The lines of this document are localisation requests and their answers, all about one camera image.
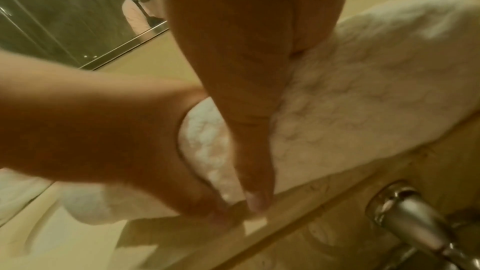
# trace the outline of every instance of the chrome faucet handle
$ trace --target chrome faucet handle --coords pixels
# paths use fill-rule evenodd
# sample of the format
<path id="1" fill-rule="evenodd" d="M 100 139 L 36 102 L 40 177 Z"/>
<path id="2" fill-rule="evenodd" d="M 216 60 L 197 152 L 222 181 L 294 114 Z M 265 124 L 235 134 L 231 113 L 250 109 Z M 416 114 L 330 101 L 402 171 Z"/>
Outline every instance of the chrome faucet handle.
<path id="1" fill-rule="evenodd" d="M 374 223 L 420 251 L 464 270 L 480 270 L 480 260 L 457 242 L 447 220 L 405 181 L 390 184 L 368 203 L 365 211 Z"/>

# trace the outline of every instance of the hand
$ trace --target hand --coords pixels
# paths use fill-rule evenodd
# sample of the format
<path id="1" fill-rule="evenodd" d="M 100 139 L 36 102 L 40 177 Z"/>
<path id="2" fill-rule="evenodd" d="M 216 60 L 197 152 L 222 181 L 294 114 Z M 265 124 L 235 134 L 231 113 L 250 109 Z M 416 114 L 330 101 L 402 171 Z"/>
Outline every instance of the hand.
<path id="1" fill-rule="evenodd" d="M 275 173 L 270 118 L 289 61 L 332 32 L 345 0 L 162 0 L 170 29 L 230 130 L 249 208 L 267 209 Z"/>
<path id="2" fill-rule="evenodd" d="M 207 95 L 174 80 L 85 72 L 0 54 L 0 165 L 56 181 L 122 183 L 181 214 L 225 221 L 186 167 L 178 131 Z"/>

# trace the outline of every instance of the tap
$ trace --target tap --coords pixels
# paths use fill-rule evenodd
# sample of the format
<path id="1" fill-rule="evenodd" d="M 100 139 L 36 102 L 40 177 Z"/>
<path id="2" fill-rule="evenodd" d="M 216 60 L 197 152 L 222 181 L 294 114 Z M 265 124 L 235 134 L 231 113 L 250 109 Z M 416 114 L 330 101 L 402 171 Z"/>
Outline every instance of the tap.
<path id="1" fill-rule="evenodd" d="M 447 220 L 404 181 L 381 190 L 366 215 L 401 241 L 463 270 L 480 270 L 480 259 L 467 253 Z"/>

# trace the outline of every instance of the beige countertop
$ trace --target beige countertop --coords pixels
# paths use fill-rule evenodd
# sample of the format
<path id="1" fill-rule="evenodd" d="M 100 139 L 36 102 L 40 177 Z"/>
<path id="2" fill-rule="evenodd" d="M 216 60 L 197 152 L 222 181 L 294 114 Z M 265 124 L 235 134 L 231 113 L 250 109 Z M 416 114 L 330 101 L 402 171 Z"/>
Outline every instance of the beige countertop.
<path id="1" fill-rule="evenodd" d="M 384 1 L 387 0 L 347 0 L 342 16 L 354 15 Z M 101 71 L 198 81 L 170 32 L 162 34 L 109 63 Z M 116 248 L 122 231 L 129 228 L 125 222 L 102 226 L 80 224 L 56 204 L 57 190 L 57 186 L 54 184 L 14 219 L 0 228 L 0 269 L 103 270 L 108 267 L 118 269 L 122 264 L 128 264 L 128 259 L 141 261 L 155 249 L 147 244 L 128 251 Z M 308 212 L 308 200 L 314 202 L 317 199 L 315 195 L 319 194 L 299 194 L 297 192 L 290 199 L 283 200 L 282 208 L 284 209 L 280 208 L 280 210 L 287 210 L 288 206 L 303 198 L 307 200 L 305 205 L 291 212 L 297 215 L 301 212 L 306 213 Z M 288 224 L 290 219 L 290 217 L 283 217 L 283 223 L 279 223 L 279 225 Z M 251 246 L 269 233 L 267 231 L 264 234 L 257 234 L 256 237 L 248 239 L 244 245 Z M 215 246 L 215 243 L 209 244 L 204 246 L 200 252 L 205 254 L 209 249 L 214 250 Z M 190 269 L 188 261 L 183 265 L 187 266 L 185 268 L 179 266 L 176 269 Z M 202 265 L 208 269 L 209 263 L 205 262 Z"/>

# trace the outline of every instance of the skin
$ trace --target skin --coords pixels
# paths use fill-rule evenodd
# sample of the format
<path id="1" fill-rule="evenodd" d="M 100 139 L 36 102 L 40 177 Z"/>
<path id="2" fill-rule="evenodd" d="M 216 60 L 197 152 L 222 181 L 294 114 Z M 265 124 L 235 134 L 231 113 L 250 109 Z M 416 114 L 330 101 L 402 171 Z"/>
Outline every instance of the skin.
<path id="1" fill-rule="evenodd" d="M 290 59 L 327 38 L 345 0 L 161 0 L 182 52 L 224 117 L 250 209 L 273 200 L 270 118 Z M 207 93 L 172 80 L 86 72 L 0 53 L 0 168 L 71 182 L 123 183 L 178 212 L 227 221 L 190 173 L 180 123 Z"/>

